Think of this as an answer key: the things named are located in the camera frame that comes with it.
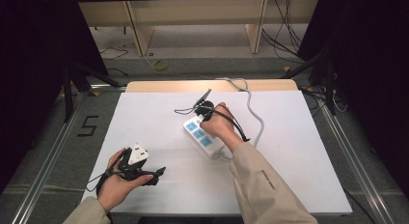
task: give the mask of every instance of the black stand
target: black stand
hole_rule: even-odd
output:
[[[310,83],[312,86],[317,85],[326,76],[326,105],[335,115],[333,96],[335,88],[335,62],[336,57],[342,46],[348,43],[348,37],[357,21],[357,14],[360,13],[361,5],[364,0],[348,0],[343,7],[337,21],[335,22],[327,42],[322,47],[322,50],[312,59],[304,63],[295,70],[290,71],[282,79],[290,79],[298,73],[313,68],[310,75]]]
[[[66,102],[66,118],[64,122],[68,121],[73,111],[70,81],[74,83],[79,92],[89,92],[91,90],[91,85],[85,77],[84,73],[94,76],[113,87],[126,87],[126,84],[119,83],[112,78],[87,67],[82,63],[67,63],[66,67],[63,69],[63,88]]]

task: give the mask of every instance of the sleeve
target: sleeve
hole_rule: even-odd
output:
[[[86,198],[64,221],[64,224],[89,224],[89,223],[111,223],[105,210],[94,197]]]
[[[246,224],[317,223],[286,182],[251,144],[232,155],[234,189]]]

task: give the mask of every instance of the hand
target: hand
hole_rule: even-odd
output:
[[[224,102],[220,102],[216,106],[216,111],[232,119],[232,114],[230,113],[229,107]],[[231,152],[233,152],[239,144],[243,143],[240,136],[234,132],[232,122],[216,112],[213,112],[210,120],[201,122],[201,128],[203,128],[205,132],[219,137]]]
[[[111,164],[114,163],[115,159],[121,154],[123,150],[124,149],[116,152],[111,156],[111,158],[109,158],[108,167],[110,167]],[[121,161],[119,160],[114,166],[115,169],[118,169],[120,162]],[[146,182],[149,182],[152,178],[153,175],[145,175],[139,177],[136,180],[128,182],[121,178],[119,175],[114,174],[109,177],[102,185],[102,188],[99,190],[97,199],[105,209],[105,212],[108,213],[111,209],[121,204],[130,191]]]

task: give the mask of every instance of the table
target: table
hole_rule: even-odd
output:
[[[253,91],[252,108],[265,121],[259,151],[309,212],[317,215],[351,213],[307,104],[295,83],[292,80],[248,80],[248,83]],[[229,162],[207,157],[183,130],[182,123],[190,117],[174,113],[176,108],[193,105],[208,88],[213,90],[208,99],[225,101],[246,135],[256,136],[259,124],[243,105],[247,93],[235,92],[227,81],[129,83],[90,178],[103,172],[110,155],[133,141],[150,153],[144,170],[153,171],[163,166],[167,169],[158,185],[133,190],[112,212],[147,216],[240,214]],[[85,192],[83,199],[90,195],[95,196]]]

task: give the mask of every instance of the floor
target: floor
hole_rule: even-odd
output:
[[[295,33],[302,39],[307,25],[293,25]],[[146,58],[140,57],[137,54],[133,43],[133,37],[129,30],[126,34],[123,33],[123,27],[98,27],[90,28],[92,31],[96,45],[101,52],[102,58],[108,59],[135,59],[135,60],[150,60],[150,59],[265,59],[265,58],[293,58],[294,56],[282,50],[275,50],[274,47],[262,39],[260,42],[259,53],[252,54],[246,37],[246,31],[243,25],[206,25],[206,26],[163,26],[156,27],[150,42],[150,48]],[[266,33],[271,37],[276,38],[277,31],[280,30],[280,25],[266,25],[264,27]],[[281,31],[281,35],[277,38],[279,42],[288,48],[293,49],[288,32]],[[297,58],[289,59],[293,62],[299,62]],[[308,71],[298,75],[295,79],[299,86],[308,85]],[[88,96],[85,99],[84,106],[89,107],[90,112],[99,112],[103,107],[107,112],[115,111],[115,99],[118,99],[118,92],[113,96],[93,97]],[[307,102],[314,103],[314,100],[306,97]],[[45,146],[42,149],[28,153],[25,162],[17,171],[10,186],[5,193],[0,197],[0,223],[11,223],[15,212],[19,209],[25,194],[29,190],[31,182],[39,173],[43,161],[45,159],[40,155],[47,155],[52,151],[51,147],[56,145],[56,140],[60,138],[60,130],[66,128],[60,123],[64,119],[64,99],[58,98],[55,104],[56,109],[50,113],[50,119],[44,127],[42,136],[39,137],[39,144]],[[326,108],[322,104],[318,104],[315,110],[312,110],[315,123],[322,137],[323,142],[330,156],[337,175],[340,177],[341,183],[347,184],[346,188],[349,193],[355,197],[360,204],[369,212],[369,215],[377,219],[377,223],[409,223],[409,203],[397,188],[394,181],[389,176],[386,169],[383,167],[380,160],[368,148],[368,140],[359,129],[359,123],[354,118],[353,113],[337,111],[337,118],[326,115]],[[109,125],[109,117],[101,117],[99,123]],[[82,125],[77,121],[74,126]],[[334,129],[341,130],[343,134],[334,133]],[[58,161],[53,165],[53,171],[49,174],[49,179],[41,192],[41,196],[37,201],[34,210],[29,211],[31,217],[28,223],[55,223],[52,220],[64,220],[55,218],[55,216],[67,216],[74,209],[76,204],[69,204],[66,201],[76,200],[81,197],[83,188],[80,189],[81,182],[70,181],[65,182],[65,188],[61,186],[52,186],[58,184],[58,181],[63,181],[64,177],[73,178],[88,178],[91,169],[70,170],[75,169],[76,165],[71,165],[70,157],[77,157],[77,152],[81,152],[82,160],[93,160],[98,153],[97,147],[100,146],[99,141],[103,141],[103,130],[98,130],[95,135],[99,135],[97,140],[83,140],[82,142],[70,143],[70,136],[77,133],[71,133],[67,137],[68,143],[72,149],[65,149],[61,152]],[[347,144],[342,144],[342,139],[347,138]],[[95,149],[90,149],[87,146],[95,146]],[[356,158],[346,159],[345,155],[353,153]],[[358,168],[351,167],[351,164],[356,163],[358,159]],[[368,174],[369,181],[366,181],[365,174]],[[369,189],[363,189],[363,184],[368,184]],[[373,204],[370,200],[375,195],[380,196],[381,203]],[[341,218],[333,218],[320,216],[320,223],[370,223],[368,217],[363,210],[358,208],[357,203],[351,200],[351,206],[354,213]],[[135,223],[135,217],[116,217],[117,223]]]

